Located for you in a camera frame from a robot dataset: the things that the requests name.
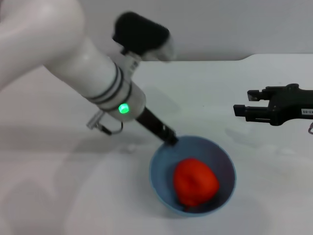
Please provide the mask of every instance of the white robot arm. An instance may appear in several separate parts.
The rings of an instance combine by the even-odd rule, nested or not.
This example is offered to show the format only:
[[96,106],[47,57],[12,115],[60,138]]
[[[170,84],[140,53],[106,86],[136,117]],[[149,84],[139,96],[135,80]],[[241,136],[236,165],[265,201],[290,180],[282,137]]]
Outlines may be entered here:
[[97,126],[110,134],[98,124],[108,113],[122,123],[136,119],[166,143],[175,144],[175,132],[145,107],[144,93],[130,78],[142,58],[173,58],[168,30],[126,13],[117,20],[113,39],[129,58],[124,71],[85,34],[85,17],[77,0],[0,0],[0,90],[44,65],[99,107],[89,128]]

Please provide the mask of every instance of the white tabletop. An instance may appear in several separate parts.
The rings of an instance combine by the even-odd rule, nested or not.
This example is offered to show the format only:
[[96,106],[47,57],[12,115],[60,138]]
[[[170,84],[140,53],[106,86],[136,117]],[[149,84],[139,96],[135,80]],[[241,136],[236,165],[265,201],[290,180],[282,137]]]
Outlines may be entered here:
[[235,164],[234,195],[201,218],[175,216],[153,194],[157,138],[135,122],[112,138],[88,130],[96,107],[43,68],[29,73],[0,93],[0,234],[312,234],[311,121],[248,123],[232,108],[265,86],[313,89],[312,65],[310,54],[142,63],[134,81],[148,107],[179,135],[215,141]]

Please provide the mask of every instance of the label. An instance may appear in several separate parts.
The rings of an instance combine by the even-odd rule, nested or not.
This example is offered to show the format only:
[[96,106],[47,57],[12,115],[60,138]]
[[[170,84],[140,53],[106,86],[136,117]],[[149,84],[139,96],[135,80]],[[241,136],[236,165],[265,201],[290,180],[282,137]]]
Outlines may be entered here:
[[301,109],[302,115],[313,115],[313,109]]

